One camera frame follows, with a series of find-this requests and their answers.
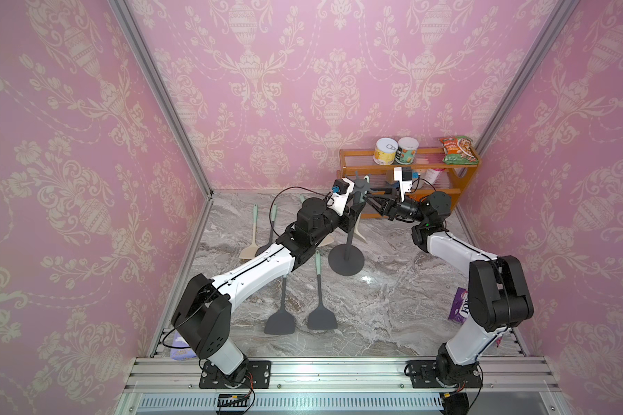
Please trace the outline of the wooden three-tier shelf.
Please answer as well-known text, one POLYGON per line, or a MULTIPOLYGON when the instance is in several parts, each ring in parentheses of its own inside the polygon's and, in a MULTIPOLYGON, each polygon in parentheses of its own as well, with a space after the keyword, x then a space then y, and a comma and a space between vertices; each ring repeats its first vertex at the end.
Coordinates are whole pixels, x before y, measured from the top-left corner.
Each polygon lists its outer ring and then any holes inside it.
POLYGON ((467 192, 472 178, 481 167, 477 164, 447 164, 445 152, 441 147, 427 147, 417 150, 414 162, 410 165, 377 164, 373 150, 341 150, 339 152, 339 178, 370 178, 371 192, 383 195, 386 188, 397 184, 395 171, 409 169, 412 179, 408 196, 419 201, 438 190, 451 198, 451 210, 458 205, 462 195, 467 192))

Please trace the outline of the mint grey solid spatula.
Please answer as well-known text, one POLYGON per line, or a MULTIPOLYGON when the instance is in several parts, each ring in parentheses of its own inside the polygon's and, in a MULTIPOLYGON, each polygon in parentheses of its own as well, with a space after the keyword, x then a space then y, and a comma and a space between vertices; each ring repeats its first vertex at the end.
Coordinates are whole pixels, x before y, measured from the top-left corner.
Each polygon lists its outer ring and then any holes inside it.
POLYGON ((318 305, 309 314, 306 326, 309 330, 329 331, 338 328, 337 318, 335 314, 324 305, 323 285, 322 285, 322 263, 321 254, 317 250, 314 254, 314 264, 317 280, 317 297, 318 305))

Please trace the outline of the mint grey ladle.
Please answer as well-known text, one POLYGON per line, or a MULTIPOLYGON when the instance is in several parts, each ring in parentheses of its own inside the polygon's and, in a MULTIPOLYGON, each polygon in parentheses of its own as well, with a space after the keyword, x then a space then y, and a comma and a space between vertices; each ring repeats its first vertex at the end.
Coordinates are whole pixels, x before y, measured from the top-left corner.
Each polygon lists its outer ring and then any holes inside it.
POLYGON ((287 275, 281 279, 280 307, 266 322, 267 335, 292 335, 296 329, 295 317, 287 310, 287 275))

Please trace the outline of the white pink bottle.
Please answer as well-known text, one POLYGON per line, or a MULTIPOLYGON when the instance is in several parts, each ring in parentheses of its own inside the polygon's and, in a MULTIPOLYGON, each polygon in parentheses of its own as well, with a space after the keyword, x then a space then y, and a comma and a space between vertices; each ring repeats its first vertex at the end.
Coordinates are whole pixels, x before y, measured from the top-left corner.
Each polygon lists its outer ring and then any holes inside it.
POLYGON ((428 186, 433 187, 441 176, 444 169, 426 169, 423 180, 428 186))

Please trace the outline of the mint grey slotted turner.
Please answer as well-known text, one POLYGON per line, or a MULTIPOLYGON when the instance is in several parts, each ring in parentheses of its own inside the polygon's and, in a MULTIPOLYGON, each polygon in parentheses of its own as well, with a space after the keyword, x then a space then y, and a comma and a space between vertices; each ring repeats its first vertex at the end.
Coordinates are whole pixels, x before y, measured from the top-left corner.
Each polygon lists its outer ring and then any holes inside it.
POLYGON ((276 217, 277 217, 277 211, 278 211, 278 206, 276 203, 273 204, 271 210, 270 210, 270 214, 269 214, 269 235, 268 235, 268 242, 259 247, 256 251, 256 255, 259 256, 261 255, 263 252, 266 252, 266 250, 268 250, 269 247, 271 247, 271 245, 274 242, 274 223, 276 221, 276 217))

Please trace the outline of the red green snack bag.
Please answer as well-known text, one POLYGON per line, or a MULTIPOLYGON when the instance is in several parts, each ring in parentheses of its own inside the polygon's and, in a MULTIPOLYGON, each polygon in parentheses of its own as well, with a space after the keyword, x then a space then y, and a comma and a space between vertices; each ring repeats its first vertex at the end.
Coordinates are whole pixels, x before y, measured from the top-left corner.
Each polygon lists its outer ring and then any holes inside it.
POLYGON ((467 136, 441 138, 444 151, 443 162, 453 165, 477 165, 479 160, 473 152, 472 140, 467 136))

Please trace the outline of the green label can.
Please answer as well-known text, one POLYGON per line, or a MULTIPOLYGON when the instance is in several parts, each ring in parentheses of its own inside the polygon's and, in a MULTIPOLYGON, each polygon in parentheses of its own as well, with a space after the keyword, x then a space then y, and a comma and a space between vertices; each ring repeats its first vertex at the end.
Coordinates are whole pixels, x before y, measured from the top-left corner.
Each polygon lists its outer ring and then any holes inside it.
POLYGON ((400 138, 396 151, 396 162, 401 165, 413 164, 418 148, 419 142, 417 139, 412 137, 400 138))

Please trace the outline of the yellow pineapple can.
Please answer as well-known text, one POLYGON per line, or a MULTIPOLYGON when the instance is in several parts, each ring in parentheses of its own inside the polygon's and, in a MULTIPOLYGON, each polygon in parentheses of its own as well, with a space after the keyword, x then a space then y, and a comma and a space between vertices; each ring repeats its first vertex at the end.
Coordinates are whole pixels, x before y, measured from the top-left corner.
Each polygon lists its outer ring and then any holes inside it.
POLYGON ((378 165, 391 165, 396 159, 396 152, 399 148, 398 142, 394 138, 379 138, 376 142, 373 160, 378 165))

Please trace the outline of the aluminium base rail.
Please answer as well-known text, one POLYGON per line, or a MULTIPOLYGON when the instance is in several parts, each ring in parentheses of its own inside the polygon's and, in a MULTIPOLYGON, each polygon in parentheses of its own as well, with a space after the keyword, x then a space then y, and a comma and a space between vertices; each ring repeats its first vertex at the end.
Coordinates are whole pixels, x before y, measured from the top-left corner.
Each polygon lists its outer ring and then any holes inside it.
POLYGON ((117 414, 568 414, 543 358, 486 357, 442 384, 426 357, 263 358, 240 387, 206 361, 139 359, 117 414))

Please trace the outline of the beige long-handled spatula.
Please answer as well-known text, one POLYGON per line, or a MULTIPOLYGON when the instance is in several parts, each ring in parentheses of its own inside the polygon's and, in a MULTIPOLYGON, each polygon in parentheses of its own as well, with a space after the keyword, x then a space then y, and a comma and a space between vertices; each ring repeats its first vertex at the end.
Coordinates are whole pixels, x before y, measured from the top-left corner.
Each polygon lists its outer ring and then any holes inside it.
POLYGON ((318 244, 318 246, 319 247, 327 247, 327 246, 333 244, 334 242, 335 242, 334 237, 331 234, 329 234, 329 235, 326 235, 325 238, 323 238, 323 240, 321 240, 321 242, 318 244))

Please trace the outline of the grey utensil rack stand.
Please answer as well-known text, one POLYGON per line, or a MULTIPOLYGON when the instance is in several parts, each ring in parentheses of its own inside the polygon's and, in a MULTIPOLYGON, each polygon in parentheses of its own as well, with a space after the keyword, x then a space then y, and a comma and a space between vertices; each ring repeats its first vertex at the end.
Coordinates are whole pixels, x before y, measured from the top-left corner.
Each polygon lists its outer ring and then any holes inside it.
POLYGON ((366 204, 365 195, 370 190, 370 178, 356 175, 354 181, 344 178, 344 182, 352 186, 347 192, 346 203, 342 218, 346 219, 347 239, 344 244, 337 245, 330 250, 328 263, 335 273, 342 276, 353 276, 359 273, 364 266, 363 252, 353 245, 355 228, 366 204))

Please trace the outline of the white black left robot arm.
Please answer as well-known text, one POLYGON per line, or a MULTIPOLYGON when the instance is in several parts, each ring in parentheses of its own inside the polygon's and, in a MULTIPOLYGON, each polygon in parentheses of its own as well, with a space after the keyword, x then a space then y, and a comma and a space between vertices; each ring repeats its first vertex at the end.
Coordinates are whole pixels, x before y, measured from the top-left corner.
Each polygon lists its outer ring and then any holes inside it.
POLYGON ((309 259, 320 264, 318 247, 336 229, 348 233, 364 202, 334 195, 328 202, 309 198, 291 223, 265 252, 214 278, 198 274, 185 287, 172 318, 172 329, 183 337, 200 360, 211 363, 228 387, 241 387, 249 378, 249 358, 230 338, 232 311, 277 278, 297 270, 309 259))

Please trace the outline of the purple Foxs candy bag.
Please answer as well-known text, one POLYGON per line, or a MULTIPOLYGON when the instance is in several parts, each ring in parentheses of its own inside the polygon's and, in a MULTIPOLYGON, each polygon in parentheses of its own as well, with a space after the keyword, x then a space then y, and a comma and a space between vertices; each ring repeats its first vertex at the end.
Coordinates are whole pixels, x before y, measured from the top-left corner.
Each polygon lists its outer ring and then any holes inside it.
POLYGON ((465 288, 458 288, 453 298, 448 320, 463 324, 469 316, 468 290, 465 288))

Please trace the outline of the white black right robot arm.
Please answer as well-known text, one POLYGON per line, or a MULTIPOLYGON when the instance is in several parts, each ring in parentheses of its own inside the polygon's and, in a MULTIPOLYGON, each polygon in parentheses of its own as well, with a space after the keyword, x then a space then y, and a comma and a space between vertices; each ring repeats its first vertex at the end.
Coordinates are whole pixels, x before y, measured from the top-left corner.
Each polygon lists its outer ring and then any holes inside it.
POLYGON ((366 200, 382 217, 413 222, 414 245, 467 277, 468 317, 456 335, 441 345, 435 363, 439 383, 447 387, 466 384, 486 349, 534 315, 521 261, 485 252, 451 234, 446 218, 452 200, 442 191, 419 201, 395 194, 368 195, 366 200))

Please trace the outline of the purple tissue box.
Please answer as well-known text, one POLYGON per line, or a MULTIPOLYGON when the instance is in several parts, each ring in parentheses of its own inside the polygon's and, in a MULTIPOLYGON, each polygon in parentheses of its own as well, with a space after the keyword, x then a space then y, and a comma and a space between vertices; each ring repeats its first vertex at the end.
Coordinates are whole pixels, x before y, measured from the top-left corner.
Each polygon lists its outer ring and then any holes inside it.
POLYGON ((193 349, 186 344, 175 344, 171 347, 171 359, 174 361, 184 361, 188 359, 197 359, 197 355, 193 349))

